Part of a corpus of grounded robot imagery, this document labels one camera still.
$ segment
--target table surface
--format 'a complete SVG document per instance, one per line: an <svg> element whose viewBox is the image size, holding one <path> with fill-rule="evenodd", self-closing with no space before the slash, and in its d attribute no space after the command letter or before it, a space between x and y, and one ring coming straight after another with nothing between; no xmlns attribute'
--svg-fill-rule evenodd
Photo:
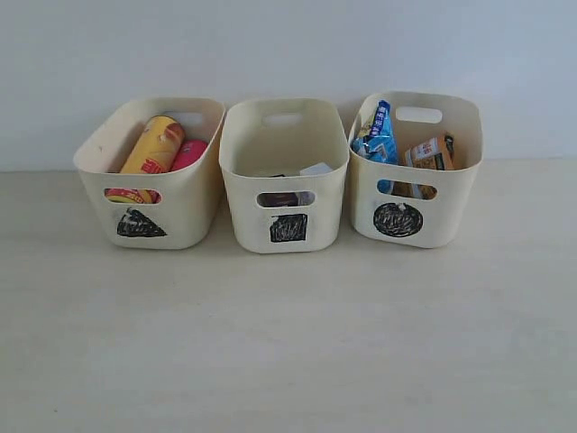
<svg viewBox="0 0 577 433"><path fill-rule="evenodd" d="M437 250L261 256L223 203L109 244L75 173L0 175L0 431L574 432L576 160L486 161Z"/></svg>

